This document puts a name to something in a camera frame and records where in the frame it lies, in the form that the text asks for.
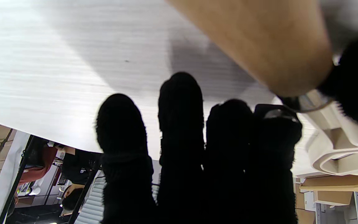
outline cardboard box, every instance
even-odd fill
[[[358,191],[358,176],[328,176],[308,178],[300,189],[312,191]]]
[[[302,209],[296,209],[295,211],[298,216],[298,224],[314,224],[314,220],[316,219],[315,212]]]
[[[314,202],[334,206],[349,205],[352,200],[352,191],[315,191]]]
[[[300,184],[295,184],[295,208],[305,209],[305,196],[303,193],[300,193],[299,187]]]

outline red jacket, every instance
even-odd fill
[[[55,147],[46,146],[42,150],[42,160],[44,161],[44,167],[34,167],[25,169],[21,175],[19,185],[24,183],[33,182],[41,179],[49,171],[52,166],[53,160],[56,156],[57,149]]]

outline white table surface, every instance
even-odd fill
[[[358,36],[358,0],[323,2],[334,48]],[[149,153],[159,157],[159,87],[188,71],[204,94],[205,117],[229,98],[251,107],[274,95],[241,70],[163,0],[0,0],[0,124],[100,152],[99,105],[116,92],[142,112]],[[307,130],[297,150],[313,136]],[[307,166],[306,152],[295,167]]]

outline white cloth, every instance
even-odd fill
[[[106,185],[104,173],[100,170],[95,176],[88,193],[85,203],[82,207],[74,224],[99,224],[103,219],[103,189]]]
[[[17,131],[0,173],[0,215],[19,171],[21,154],[26,148],[30,134]]]

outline dark hair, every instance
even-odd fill
[[[62,207],[65,210],[69,210],[72,211],[74,210],[77,201],[79,200],[81,193],[82,193],[83,188],[76,188],[74,189],[69,195],[67,195],[67,197],[65,197],[62,200]]]

